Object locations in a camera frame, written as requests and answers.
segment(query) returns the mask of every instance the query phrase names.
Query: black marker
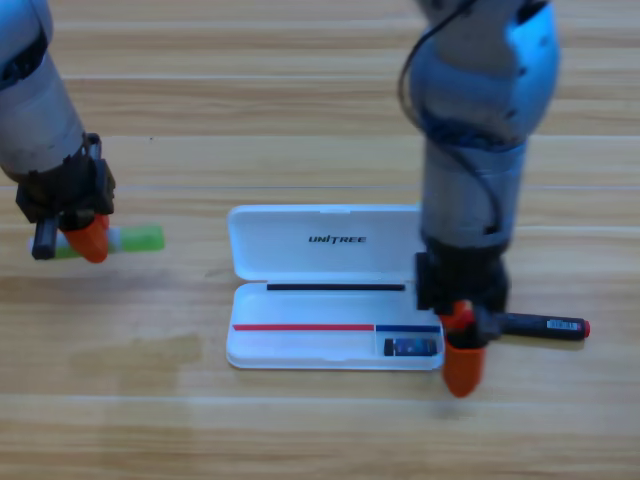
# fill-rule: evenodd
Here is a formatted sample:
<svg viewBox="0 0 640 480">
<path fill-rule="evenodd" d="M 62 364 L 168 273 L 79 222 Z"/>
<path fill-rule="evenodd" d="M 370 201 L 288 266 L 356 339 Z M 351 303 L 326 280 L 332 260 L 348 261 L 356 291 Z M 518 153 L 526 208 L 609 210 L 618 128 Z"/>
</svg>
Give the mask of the black marker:
<svg viewBox="0 0 640 480">
<path fill-rule="evenodd" d="M 591 325 L 582 318 L 519 313 L 498 314 L 497 317 L 504 335 L 580 341 L 591 333 Z"/>
</svg>

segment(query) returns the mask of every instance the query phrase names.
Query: wooden table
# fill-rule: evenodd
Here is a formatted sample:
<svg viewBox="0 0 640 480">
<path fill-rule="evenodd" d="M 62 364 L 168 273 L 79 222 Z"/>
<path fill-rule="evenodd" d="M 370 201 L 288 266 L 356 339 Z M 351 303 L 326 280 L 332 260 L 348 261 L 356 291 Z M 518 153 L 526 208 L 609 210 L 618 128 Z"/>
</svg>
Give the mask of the wooden table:
<svg viewBox="0 0 640 480">
<path fill-rule="evenodd" d="M 556 1 L 562 80 L 508 254 L 511 309 L 584 316 L 591 338 L 493 344 L 462 402 L 437 373 L 225 358 L 230 208 L 417 201 L 393 89 L 423 27 L 409 0 L 52 4 L 113 222 L 160 223 L 168 244 L 35 263 L 2 180 L 2 478 L 640 478 L 640 4 Z"/>
</svg>

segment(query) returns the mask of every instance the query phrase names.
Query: blue stripe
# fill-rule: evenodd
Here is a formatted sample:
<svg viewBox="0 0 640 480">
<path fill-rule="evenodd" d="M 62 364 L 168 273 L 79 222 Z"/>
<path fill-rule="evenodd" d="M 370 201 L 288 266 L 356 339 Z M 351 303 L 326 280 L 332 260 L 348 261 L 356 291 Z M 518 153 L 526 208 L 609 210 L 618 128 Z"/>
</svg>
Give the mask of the blue stripe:
<svg viewBox="0 0 640 480">
<path fill-rule="evenodd" d="M 376 325 L 376 332 L 440 333 L 439 325 Z"/>
</svg>

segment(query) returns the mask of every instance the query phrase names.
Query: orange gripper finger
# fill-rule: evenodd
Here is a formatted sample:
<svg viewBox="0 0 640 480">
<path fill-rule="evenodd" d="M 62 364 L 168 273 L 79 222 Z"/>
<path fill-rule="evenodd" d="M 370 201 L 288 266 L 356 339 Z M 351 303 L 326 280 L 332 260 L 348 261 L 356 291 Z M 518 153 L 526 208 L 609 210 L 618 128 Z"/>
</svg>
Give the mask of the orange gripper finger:
<svg viewBox="0 0 640 480">
<path fill-rule="evenodd" d="M 463 330 L 468 323 L 473 322 L 471 302 L 467 300 L 457 301 L 453 304 L 453 314 L 440 315 L 440 321 L 445 330 Z"/>
<path fill-rule="evenodd" d="M 63 232 L 71 248 L 91 263 L 102 263 L 109 254 L 109 217 L 96 215 L 93 222 L 80 230 Z"/>
<path fill-rule="evenodd" d="M 485 349 L 459 349 L 445 339 L 442 378 L 458 398 L 470 395 L 482 381 Z"/>
</svg>

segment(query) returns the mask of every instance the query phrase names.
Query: red stripe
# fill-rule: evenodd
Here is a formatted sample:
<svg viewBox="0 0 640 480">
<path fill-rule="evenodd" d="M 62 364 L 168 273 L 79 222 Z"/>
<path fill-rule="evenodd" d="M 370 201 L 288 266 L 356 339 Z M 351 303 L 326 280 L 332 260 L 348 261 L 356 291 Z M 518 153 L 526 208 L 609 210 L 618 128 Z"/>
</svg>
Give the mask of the red stripe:
<svg viewBox="0 0 640 480">
<path fill-rule="evenodd" d="M 374 330 L 373 325 L 367 324 L 352 324 L 352 325 L 328 325 L 328 324 L 312 324 L 312 323 L 290 323 L 290 324 L 237 324 L 233 326 L 234 330 L 241 332 L 309 332 L 309 331 L 323 331 L 323 332 L 372 332 Z"/>
</svg>

